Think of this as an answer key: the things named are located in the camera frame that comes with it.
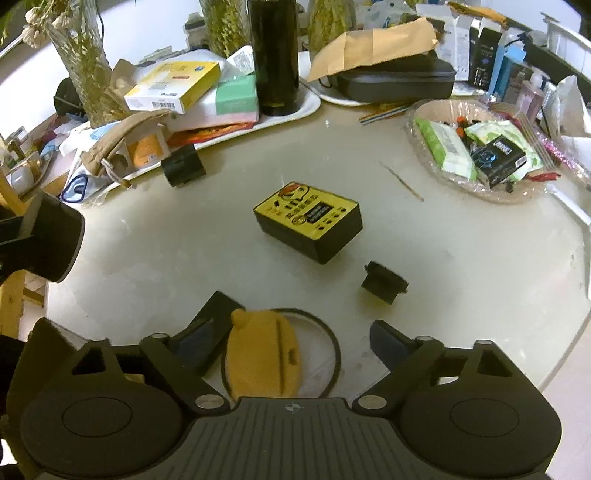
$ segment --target black cylindrical object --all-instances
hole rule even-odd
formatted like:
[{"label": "black cylindrical object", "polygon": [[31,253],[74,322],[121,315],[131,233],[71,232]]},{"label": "black cylindrical object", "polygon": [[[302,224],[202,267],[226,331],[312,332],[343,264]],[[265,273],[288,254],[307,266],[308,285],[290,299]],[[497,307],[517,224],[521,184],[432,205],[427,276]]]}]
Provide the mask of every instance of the black cylindrical object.
[{"label": "black cylindrical object", "polygon": [[298,109],[296,0],[249,0],[256,91],[261,112],[290,115]]}]

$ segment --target drawstring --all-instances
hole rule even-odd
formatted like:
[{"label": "drawstring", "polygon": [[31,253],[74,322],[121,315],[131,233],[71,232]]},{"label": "drawstring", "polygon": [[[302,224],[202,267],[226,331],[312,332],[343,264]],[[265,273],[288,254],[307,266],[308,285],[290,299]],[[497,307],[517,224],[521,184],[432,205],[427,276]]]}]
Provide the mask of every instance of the drawstring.
[{"label": "drawstring", "polygon": [[103,158],[100,161],[100,164],[104,166],[107,175],[115,183],[119,183],[122,187],[126,189],[131,189],[134,187],[129,180],[122,179],[115,173],[115,170],[113,169],[113,164],[109,160]]}]

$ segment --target tabletop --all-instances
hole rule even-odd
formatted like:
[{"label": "tabletop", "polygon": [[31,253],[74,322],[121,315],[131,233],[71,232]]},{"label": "tabletop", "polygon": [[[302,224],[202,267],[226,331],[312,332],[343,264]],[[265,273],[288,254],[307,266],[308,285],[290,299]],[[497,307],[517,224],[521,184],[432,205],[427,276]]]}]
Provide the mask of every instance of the tabletop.
[{"label": "tabletop", "polygon": [[[385,375],[369,347],[378,318],[447,346],[494,340],[542,384],[589,313],[581,227],[551,196],[495,205],[456,190],[419,163],[404,118],[361,126],[364,113],[323,104],[199,152],[207,176],[184,188],[152,175],[84,208],[80,254],[49,287],[48,318],[86,338],[137,343],[182,330],[221,290],[252,310],[296,307],[324,320],[343,353],[333,396],[355,398]],[[252,209],[292,180],[360,204],[363,231],[326,265],[256,222]],[[361,288],[370,261],[409,282],[392,306]]]}]

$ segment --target metal screw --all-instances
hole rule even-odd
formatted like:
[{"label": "metal screw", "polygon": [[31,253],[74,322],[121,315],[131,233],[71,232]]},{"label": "metal screw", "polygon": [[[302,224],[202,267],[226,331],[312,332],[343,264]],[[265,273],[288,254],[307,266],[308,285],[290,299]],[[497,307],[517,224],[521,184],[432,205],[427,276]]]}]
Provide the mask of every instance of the metal screw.
[{"label": "metal screw", "polygon": [[201,395],[195,399],[195,405],[205,410],[219,408],[224,404],[223,397],[214,394]]},{"label": "metal screw", "polygon": [[379,410],[388,405],[386,399],[378,395],[364,395],[357,401],[357,403],[365,410]]}]

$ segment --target dried flower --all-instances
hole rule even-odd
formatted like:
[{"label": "dried flower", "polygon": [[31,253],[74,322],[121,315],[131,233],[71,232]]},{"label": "dried flower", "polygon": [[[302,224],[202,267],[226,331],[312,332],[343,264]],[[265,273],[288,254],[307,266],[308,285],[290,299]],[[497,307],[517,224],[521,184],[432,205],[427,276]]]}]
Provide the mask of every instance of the dried flower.
[{"label": "dried flower", "polygon": [[31,25],[38,25],[41,21],[41,9],[39,9],[39,7],[31,8],[25,14],[25,20],[27,20],[27,23]]},{"label": "dried flower", "polygon": [[45,35],[38,26],[25,25],[22,28],[22,40],[32,48],[39,48],[45,41]]},{"label": "dried flower", "polygon": [[72,18],[67,14],[67,12],[63,12],[59,14],[56,19],[51,22],[51,24],[56,30],[62,30],[64,28],[68,28],[72,24]]}]

